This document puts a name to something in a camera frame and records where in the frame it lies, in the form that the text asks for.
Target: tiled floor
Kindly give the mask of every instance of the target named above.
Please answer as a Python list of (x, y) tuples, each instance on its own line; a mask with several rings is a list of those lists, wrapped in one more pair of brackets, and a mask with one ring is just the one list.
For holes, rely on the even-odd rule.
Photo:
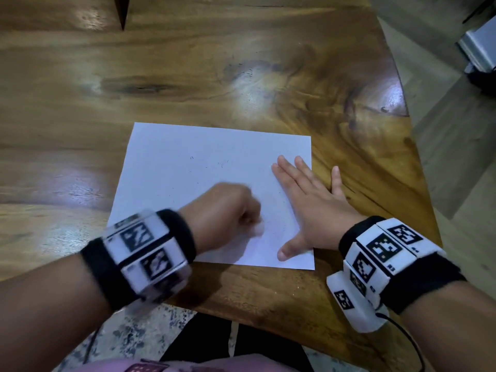
[[(468, 83), (466, 62), (453, 44), (480, 0), (372, 2), (401, 77), (444, 247), (470, 281), (496, 298), (496, 100)], [(97, 336), (89, 360), (159, 358), (192, 316), (165, 305), (138, 321), (117, 313)], [(80, 365), (88, 343), (58, 370)], [(316, 372), (362, 370), (306, 351)]]

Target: leg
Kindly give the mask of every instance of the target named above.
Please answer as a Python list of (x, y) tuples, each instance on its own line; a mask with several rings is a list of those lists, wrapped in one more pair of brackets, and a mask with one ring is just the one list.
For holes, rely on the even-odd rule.
[(197, 313), (170, 344), (160, 361), (204, 363), (228, 358), (230, 334), (231, 321)]
[(239, 324), (234, 356), (262, 354), (299, 372), (313, 372), (300, 344), (278, 335)]

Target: sheet of paper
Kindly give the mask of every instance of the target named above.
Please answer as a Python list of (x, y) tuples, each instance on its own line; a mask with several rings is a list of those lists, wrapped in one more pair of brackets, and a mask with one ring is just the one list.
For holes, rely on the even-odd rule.
[(280, 262), (278, 249), (299, 231), (271, 165), (277, 156), (312, 163), (309, 136), (183, 125), (135, 123), (114, 205), (114, 224), (143, 209), (179, 209), (219, 181), (251, 187), (262, 204), (263, 234), (239, 239), (198, 261), (315, 269), (313, 252)]

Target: pink shirt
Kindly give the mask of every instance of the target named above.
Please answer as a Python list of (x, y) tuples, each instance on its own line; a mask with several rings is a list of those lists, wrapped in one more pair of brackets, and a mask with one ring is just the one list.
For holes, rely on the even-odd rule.
[(154, 362), (141, 359), (110, 359), (86, 364), (74, 372), (295, 372), (263, 355), (243, 355), (202, 364)]

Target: open hand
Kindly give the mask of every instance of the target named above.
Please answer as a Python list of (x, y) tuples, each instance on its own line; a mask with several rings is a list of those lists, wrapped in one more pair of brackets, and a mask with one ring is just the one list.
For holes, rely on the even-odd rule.
[(332, 168), (329, 192), (301, 157), (294, 161), (293, 166), (281, 155), (272, 165), (272, 172), (288, 196), (301, 228), (277, 252), (280, 261), (312, 248), (337, 250), (346, 231), (367, 218), (346, 200), (338, 166)]
[(249, 231), (260, 222), (260, 202), (251, 195), (250, 188), (220, 182), (179, 213), (191, 229), (196, 253), (202, 254), (222, 247), (239, 232)]

